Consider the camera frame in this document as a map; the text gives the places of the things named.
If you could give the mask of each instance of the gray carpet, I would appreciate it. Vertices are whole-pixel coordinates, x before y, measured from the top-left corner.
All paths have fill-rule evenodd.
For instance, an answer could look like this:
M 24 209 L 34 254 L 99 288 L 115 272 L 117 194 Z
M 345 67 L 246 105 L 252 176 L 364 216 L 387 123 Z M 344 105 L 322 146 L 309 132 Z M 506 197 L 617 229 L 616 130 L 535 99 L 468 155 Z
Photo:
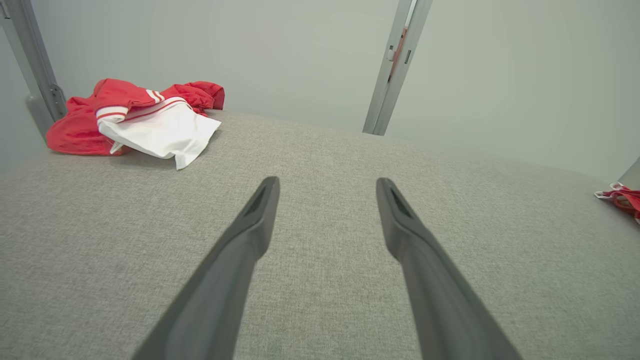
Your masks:
M 282 192 L 239 359 L 418 358 L 376 178 L 393 179 L 525 359 L 640 358 L 640 226 L 606 184 L 214 111 L 205 152 L 47 153 L 0 181 L 2 358 L 129 357 L 262 178 Z

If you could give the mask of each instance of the red cloth with white trim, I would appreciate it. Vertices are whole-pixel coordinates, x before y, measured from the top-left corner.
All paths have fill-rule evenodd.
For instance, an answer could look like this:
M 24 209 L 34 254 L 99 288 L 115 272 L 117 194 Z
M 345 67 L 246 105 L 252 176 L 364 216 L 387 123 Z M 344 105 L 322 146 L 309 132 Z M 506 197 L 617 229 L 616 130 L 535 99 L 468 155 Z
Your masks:
M 640 191 L 631 190 L 621 183 L 615 182 L 609 185 L 612 190 L 609 192 L 595 192 L 598 199 L 613 201 L 613 204 L 620 210 L 630 213 L 640 224 Z
M 98 116 L 126 116 L 129 112 L 137 112 L 154 106 L 165 99 L 180 97 L 191 109 L 205 115 L 205 109 L 222 110 L 225 102 L 225 91 L 222 86 L 206 81 L 173 85 L 157 92 L 138 87 L 128 81 L 117 79 L 100 80 L 87 98 L 74 96 L 67 101 L 68 113 L 56 121 L 47 132 L 47 146 L 58 152 L 76 155 L 117 156 L 129 152 L 127 146 L 118 148 L 113 153 L 114 141 L 98 131 L 96 113 L 100 110 L 115 109 L 111 113 L 102 111 Z

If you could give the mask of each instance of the red fabric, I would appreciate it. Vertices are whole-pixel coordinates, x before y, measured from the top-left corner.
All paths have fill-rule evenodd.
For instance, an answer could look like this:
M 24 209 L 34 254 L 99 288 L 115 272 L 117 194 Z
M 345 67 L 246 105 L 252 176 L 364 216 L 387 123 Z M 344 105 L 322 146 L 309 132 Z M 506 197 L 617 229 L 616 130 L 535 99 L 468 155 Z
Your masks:
M 47 132 L 47 146 L 58 152 L 76 155 L 117 156 L 131 149 L 123 146 L 110 154 L 113 140 L 98 132 L 96 111 L 108 106 L 123 106 L 137 110 L 155 105 L 161 99 L 158 92 L 149 95 L 147 89 L 117 79 L 100 80 L 87 98 L 74 96 L 67 101 L 68 113 L 56 121 Z M 181 97 L 193 111 L 205 115 L 205 109 L 222 110 L 225 91 L 222 86 L 206 81 L 173 85 L 160 92 L 165 98 Z
M 620 210 L 630 213 L 640 222 L 640 191 L 631 190 L 624 185 L 602 195 L 613 200 L 613 204 Z

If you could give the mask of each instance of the metal frame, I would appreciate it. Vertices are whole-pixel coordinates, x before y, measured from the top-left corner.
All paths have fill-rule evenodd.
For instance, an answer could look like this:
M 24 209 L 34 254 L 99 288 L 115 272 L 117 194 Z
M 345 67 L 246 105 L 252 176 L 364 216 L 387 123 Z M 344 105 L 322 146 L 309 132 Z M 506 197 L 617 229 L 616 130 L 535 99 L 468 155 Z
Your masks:
M 56 84 L 56 77 L 45 50 L 30 0 L 2 0 L 3 28 L 31 97 L 26 100 L 38 130 L 44 136 L 53 122 L 67 114 L 65 96 Z
M 416 1 L 415 9 L 411 15 L 411 21 L 409 22 L 406 32 L 406 38 L 404 39 L 401 53 L 397 56 L 396 67 L 390 81 L 388 79 L 393 62 L 387 60 L 388 56 L 385 51 L 385 57 L 382 61 L 382 65 L 380 66 L 380 73 L 378 74 L 376 88 L 374 89 L 373 98 L 369 105 L 367 119 L 365 121 L 364 128 L 362 129 L 363 133 L 374 135 L 385 134 L 391 119 L 391 114 L 393 113 L 396 101 L 400 95 L 400 89 L 402 89 L 406 73 L 409 70 L 411 60 L 413 59 L 416 47 L 418 46 L 418 40 L 422 34 L 422 29 L 424 28 L 427 16 L 429 15 L 432 2 L 433 0 Z M 396 17 L 392 25 L 391 34 L 389 36 L 389 41 L 387 42 L 387 51 L 390 49 L 391 45 L 393 45 L 394 48 L 397 47 L 410 6 L 410 0 L 400 0 L 398 10 L 396 11 Z

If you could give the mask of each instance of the vertical metal strip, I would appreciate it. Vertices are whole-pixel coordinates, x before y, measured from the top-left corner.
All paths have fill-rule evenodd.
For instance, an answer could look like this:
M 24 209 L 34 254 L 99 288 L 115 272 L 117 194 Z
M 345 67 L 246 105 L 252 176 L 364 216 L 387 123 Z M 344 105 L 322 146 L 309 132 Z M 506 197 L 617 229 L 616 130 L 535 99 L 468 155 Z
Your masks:
M 388 50 L 398 48 L 400 43 L 400 36 L 404 30 L 404 23 L 406 17 L 409 14 L 412 0 L 399 0 L 396 10 L 396 17 L 394 18 L 393 25 L 391 25 L 391 32 L 389 33 L 389 40 L 387 40 L 387 46 L 382 56 L 382 64 L 380 65 L 380 71 L 378 72 L 378 80 L 376 81 L 376 87 L 373 90 L 373 96 L 371 97 L 371 103 L 369 105 L 369 111 L 367 112 L 367 118 L 362 128 L 363 133 L 373 134 L 374 127 L 378 120 L 378 114 L 382 107 L 382 103 L 385 100 L 385 94 L 387 93 L 389 74 L 393 67 L 393 62 L 387 59 Z
M 5 0 L 5 2 L 8 5 L 11 14 L 10 19 L 15 28 L 20 46 L 22 47 L 20 51 L 14 49 L 14 52 L 23 52 L 26 56 L 33 77 L 38 85 L 39 95 L 42 96 L 52 119 L 59 120 L 67 113 L 65 97 L 60 87 L 56 84 L 53 68 L 49 62 L 40 29 L 38 28 L 38 23 L 33 13 L 31 0 Z
M 396 65 L 394 75 L 388 84 L 387 93 L 385 94 L 384 101 L 380 107 L 380 113 L 378 114 L 378 120 L 373 129 L 374 135 L 384 135 L 387 131 L 387 126 L 389 125 L 391 114 L 394 111 L 396 101 L 400 95 L 406 73 L 411 65 L 411 60 L 415 56 L 415 49 L 418 46 L 418 40 L 422 34 L 424 23 L 429 15 L 431 3 L 433 3 L 433 0 L 417 0 L 415 4 L 415 10 L 413 11 L 411 22 L 409 22 L 406 38 L 404 39 L 402 53 L 398 56 L 399 59 L 405 59 L 405 61 L 400 61 Z

